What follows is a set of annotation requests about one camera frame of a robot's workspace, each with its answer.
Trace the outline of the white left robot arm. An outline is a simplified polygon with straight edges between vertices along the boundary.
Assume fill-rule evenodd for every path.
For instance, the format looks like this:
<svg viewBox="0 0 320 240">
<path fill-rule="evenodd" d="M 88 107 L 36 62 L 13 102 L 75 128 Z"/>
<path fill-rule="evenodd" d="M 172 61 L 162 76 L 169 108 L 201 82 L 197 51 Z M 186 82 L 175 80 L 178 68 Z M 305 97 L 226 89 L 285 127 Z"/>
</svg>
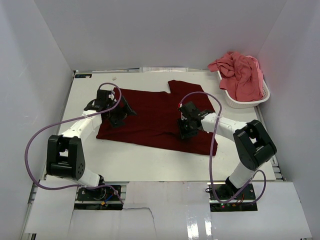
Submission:
<svg viewBox="0 0 320 240">
<path fill-rule="evenodd" d="M 124 126 L 124 119 L 137 113 L 126 98 L 111 90 L 98 89 L 82 112 L 82 119 L 60 135 L 52 135 L 47 143 L 46 173 L 61 179 L 71 180 L 88 188 L 88 193 L 99 200 L 105 196 L 106 187 L 102 176 L 86 167 L 84 141 L 104 122 L 113 128 Z"/>
</svg>

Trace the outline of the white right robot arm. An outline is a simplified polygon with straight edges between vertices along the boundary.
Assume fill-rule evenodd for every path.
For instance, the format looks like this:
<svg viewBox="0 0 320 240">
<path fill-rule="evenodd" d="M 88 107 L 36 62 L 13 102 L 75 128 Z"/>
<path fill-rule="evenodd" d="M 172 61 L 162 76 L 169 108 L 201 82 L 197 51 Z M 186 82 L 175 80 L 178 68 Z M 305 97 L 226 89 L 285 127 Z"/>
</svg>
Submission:
<svg viewBox="0 0 320 240">
<path fill-rule="evenodd" d="M 218 190 L 233 200 L 244 193 L 245 186 L 262 165 L 276 153 L 277 148 L 259 120 L 236 121 L 221 117 L 211 110 L 200 111 L 193 102 L 181 104 L 177 120 L 182 139 L 192 138 L 200 131 L 220 135 L 234 142 L 239 164 Z"/>
</svg>

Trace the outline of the dark red t-shirt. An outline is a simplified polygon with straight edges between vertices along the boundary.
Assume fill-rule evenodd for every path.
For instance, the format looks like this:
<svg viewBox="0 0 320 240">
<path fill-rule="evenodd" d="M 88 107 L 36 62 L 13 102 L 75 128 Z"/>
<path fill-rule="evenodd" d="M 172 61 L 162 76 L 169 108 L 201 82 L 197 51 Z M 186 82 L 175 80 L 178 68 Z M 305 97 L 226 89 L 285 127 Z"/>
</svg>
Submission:
<svg viewBox="0 0 320 240">
<path fill-rule="evenodd" d="M 213 111 L 209 98 L 199 84 L 179 80 L 168 81 L 170 92 L 151 92 L 114 89 L 122 94 L 137 113 L 125 118 L 124 125 L 113 128 L 106 120 L 98 130 L 97 139 L 124 142 L 147 147 L 180 151 L 199 155 L 215 155 L 218 144 L 211 143 L 212 134 L 200 131 L 196 136 L 182 139 L 177 120 L 181 113 L 178 104 L 189 93 L 184 103 L 192 101 L 200 110 Z"/>
</svg>

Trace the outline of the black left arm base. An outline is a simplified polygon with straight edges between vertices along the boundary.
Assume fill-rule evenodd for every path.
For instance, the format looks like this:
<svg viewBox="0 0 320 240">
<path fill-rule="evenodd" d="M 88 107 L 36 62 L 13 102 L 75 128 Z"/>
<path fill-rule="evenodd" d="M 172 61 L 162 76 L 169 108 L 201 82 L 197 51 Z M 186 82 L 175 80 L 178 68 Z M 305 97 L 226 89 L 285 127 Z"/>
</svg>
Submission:
<svg viewBox="0 0 320 240">
<path fill-rule="evenodd" d="M 123 204 L 120 202 L 117 194 L 124 200 L 126 187 L 120 184 L 113 184 L 112 187 L 114 190 L 110 187 L 101 187 L 94 190 L 81 188 L 77 191 L 74 209 L 88 211 L 121 211 L 123 209 Z"/>
</svg>

